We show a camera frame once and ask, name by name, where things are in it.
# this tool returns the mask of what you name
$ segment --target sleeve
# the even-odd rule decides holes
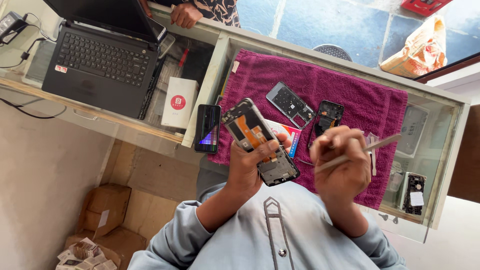
[[[388,239],[378,227],[375,219],[366,213],[363,216],[368,221],[367,232],[351,240],[373,261],[380,269],[405,270],[405,259],[390,245]]]
[[[213,235],[197,218],[200,205],[197,201],[179,204],[174,218],[152,238],[147,249],[133,254],[128,270],[187,268]]]

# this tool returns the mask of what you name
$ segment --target metal spudger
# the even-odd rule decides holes
[[[393,142],[398,141],[401,137],[402,137],[402,135],[395,134],[393,136],[390,136],[390,137],[386,138],[385,140],[378,141],[376,143],[368,145],[362,151],[367,152],[367,151],[370,151],[372,149],[377,149],[377,148],[380,148],[382,146],[386,146],[388,144],[391,144]],[[318,168],[315,168],[315,173],[319,173],[319,172],[321,172],[325,169],[328,169],[328,168],[331,168],[331,167],[334,167],[334,166],[338,166],[338,165],[340,165],[342,163],[345,163],[347,161],[348,161],[348,156],[346,154],[341,155],[340,157],[332,159],[331,161],[325,163],[324,165],[322,165]]]

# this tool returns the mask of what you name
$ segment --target laptop sticker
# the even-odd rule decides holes
[[[67,73],[67,68],[66,67],[62,67],[62,66],[59,66],[59,65],[56,65],[55,66],[55,70],[56,71],[60,71],[62,73]]]

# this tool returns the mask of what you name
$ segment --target laptop screen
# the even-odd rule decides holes
[[[156,42],[138,0],[44,0],[60,17]]]

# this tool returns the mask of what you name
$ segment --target laptop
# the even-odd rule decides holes
[[[166,28],[138,0],[44,2],[66,21],[42,90],[141,118]]]

